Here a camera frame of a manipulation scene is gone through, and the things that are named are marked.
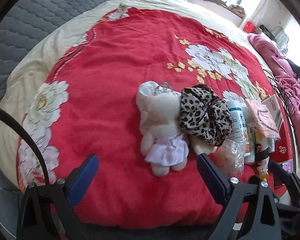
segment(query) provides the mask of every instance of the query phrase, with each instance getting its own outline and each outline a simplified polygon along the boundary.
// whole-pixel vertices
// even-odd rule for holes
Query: metal screw
[[[238,180],[236,177],[230,178],[230,181],[231,181],[233,184],[238,184],[238,183],[239,183],[239,180]]]
[[[57,184],[62,185],[66,182],[66,180],[64,178],[60,178],[57,180]]]
[[[31,182],[31,183],[29,183],[29,185],[28,185],[28,188],[33,188],[33,187],[34,187],[34,185],[35,185],[35,183],[34,183],[34,182]]]
[[[262,186],[262,187],[268,187],[268,183],[265,182],[265,181],[262,181],[262,182],[261,182],[261,186]]]

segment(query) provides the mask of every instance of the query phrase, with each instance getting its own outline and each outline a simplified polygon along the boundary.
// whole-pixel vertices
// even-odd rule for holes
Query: bottle label
[[[229,135],[228,139],[235,142],[245,141],[246,142],[245,153],[249,153],[250,152],[249,136],[247,132],[246,122],[243,117],[243,113],[240,110],[236,110],[236,111],[231,111],[230,115],[232,119],[232,132]]]

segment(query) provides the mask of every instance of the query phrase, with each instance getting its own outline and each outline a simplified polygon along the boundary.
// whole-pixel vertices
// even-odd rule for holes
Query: black cable
[[[295,114],[295,108],[294,108],[294,105],[292,104],[292,101],[290,98],[294,98],[294,96],[290,95],[288,92],[286,92],[278,84],[277,80],[273,77],[273,75],[269,71],[267,71],[265,69],[263,71],[267,72],[269,74],[269,76],[267,76],[267,78],[270,81],[270,85],[272,86],[276,95],[281,99],[283,109],[284,109],[286,115],[289,117],[289,119],[291,119],[291,117],[294,116],[294,114]],[[290,123],[290,126],[295,130],[295,126],[294,126],[293,122],[289,122],[289,123]]]
[[[42,172],[44,175],[45,183],[46,183],[46,185],[49,185],[50,184],[49,183],[49,175],[48,175],[46,163],[44,162],[44,158],[43,158],[39,148],[37,147],[37,145],[31,138],[31,136],[26,132],[25,129],[23,129],[23,127],[15,119],[13,119],[12,116],[7,114],[2,109],[0,109],[0,121],[4,122],[6,125],[8,125],[10,128],[12,128],[29,145],[29,147],[31,148],[31,150],[34,152],[35,156],[37,156],[37,158],[39,160],[39,163],[41,165]]]

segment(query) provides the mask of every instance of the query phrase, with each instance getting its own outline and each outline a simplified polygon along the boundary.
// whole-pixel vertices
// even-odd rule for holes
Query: blue gripper pad
[[[269,161],[268,163],[268,168],[269,171],[272,172],[274,176],[276,176],[283,184],[289,184],[291,179],[290,179],[290,174],[289,172],[285,171],[281,165],[277,164],[274,161]]]
[[[98,157],[90,154],[79,168],[75,168],[70,173],[66,179],[66,192],[70,207],[80,204],[98,168]]]
[[[198,156],[197,169],[214,201],[222,206],[226,205],[230,192],[229,177],[216,167],[206,154],[200,154]]]

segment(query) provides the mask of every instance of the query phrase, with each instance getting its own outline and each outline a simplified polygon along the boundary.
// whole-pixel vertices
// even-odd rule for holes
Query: red container
[[[247,22],[246,25],[243,27],[243,30],[246,33],[252,33],[255,30],[255,26],[251,22]]]

